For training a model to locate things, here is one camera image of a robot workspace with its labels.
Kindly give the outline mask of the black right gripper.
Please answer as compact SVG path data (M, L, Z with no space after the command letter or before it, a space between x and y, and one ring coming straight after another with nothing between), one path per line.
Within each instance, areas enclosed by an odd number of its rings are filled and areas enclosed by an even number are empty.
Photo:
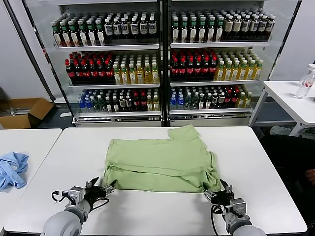
M230 201L233 199L232 186L229 185L223 179L220 179L222 190L218 192L212 192L210 190L204 190L203 195L205 198L210 199L212 204L229 206Z

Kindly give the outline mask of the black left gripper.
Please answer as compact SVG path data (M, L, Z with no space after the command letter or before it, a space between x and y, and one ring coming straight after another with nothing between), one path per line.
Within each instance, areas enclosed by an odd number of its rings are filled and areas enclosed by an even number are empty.
M115 179L110 184L100 187L95 186L99 177L95 177L89 182L86 182L86 186L84 188L84 200L86 200L90 205L94 205L98 201L106 201L109 202L107 195L110 195L113 191L115 191L115 184L117 180Z

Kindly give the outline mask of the bare person hand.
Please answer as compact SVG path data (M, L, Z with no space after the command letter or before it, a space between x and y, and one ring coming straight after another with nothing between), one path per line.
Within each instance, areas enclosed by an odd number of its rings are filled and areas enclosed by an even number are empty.
M305 172L305 177L307 178L308 182L312 185L315 185L315 169L307 170Z

